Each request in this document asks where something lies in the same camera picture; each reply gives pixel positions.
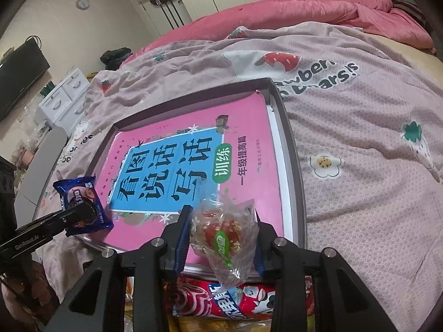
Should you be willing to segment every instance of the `green leaf print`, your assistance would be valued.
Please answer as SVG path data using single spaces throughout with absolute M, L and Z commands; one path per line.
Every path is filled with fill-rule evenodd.
M 410 125 L 403 125 L 403 131 L 405 134 L 403 137 L 407 141 L 417 142 L 421 140 L 421 126 L 417 122 L 412 121 Z

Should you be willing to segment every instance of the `television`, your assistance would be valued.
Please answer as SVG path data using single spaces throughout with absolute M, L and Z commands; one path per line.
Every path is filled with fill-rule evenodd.
M 8 116 L 49 67 L 33 38 L 0 63 L 0 121 Z

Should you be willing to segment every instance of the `pink bedspread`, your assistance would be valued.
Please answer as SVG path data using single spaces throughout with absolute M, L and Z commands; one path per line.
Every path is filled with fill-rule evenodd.
M 125 62 L 175 41 L 225 39 L 238 26 L 252 30 L 293 26 L 306 21 L 361 27 L 415 48 L 432 48 L 429 34 L 407 13 L 392 7 L 391 0 L 262 0 L 202 17 L 172 30 Z

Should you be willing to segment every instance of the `green label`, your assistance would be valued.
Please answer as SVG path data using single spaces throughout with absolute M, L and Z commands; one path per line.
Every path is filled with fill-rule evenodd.
M 221 184 L 231 177 L 232 146 L 229 143 L 222 143 L 215 149 L 214 168 L 212 169 L 212 179 L 215 183 Z
M 215 235 L 214 248 L 225 262 L 225 265 L 231 267 L 231 260 L 229 259 L 229 239 L 223 231 L 218 231 Z

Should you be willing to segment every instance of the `snack package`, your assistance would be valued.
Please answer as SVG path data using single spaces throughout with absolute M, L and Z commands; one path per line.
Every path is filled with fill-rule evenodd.
M 190 245 L 209 260 L 220 293 L 248 280 L 257 235 L 253 199 L 236 205 L 222 195 L 219 201 L 205 198 L 192 212 Z
M 315 306 L 312 277 L 306 276 L 306 310 L 308 331 L 315 331 Z M 174 316 L 201 316 L 225 319 L 272 318 L 275 285 L 244 284 L 218 294 L 221 285 L 211 281 L 181 276 L 169 288 L 166 299 Z
M 53 186 L 60 194 L 61 206 L 64 210 L 88 199 L 95 205 L 96 215 L 88 221 L 80 221 L 72 227 L 66 228 L 66 236 L 92 233 L 105 228 L 112 228 L 114 224 L 105 214 L 101 202 L 94 188 L 95 177 L 84 176 L 71 180 L 54 182 Z

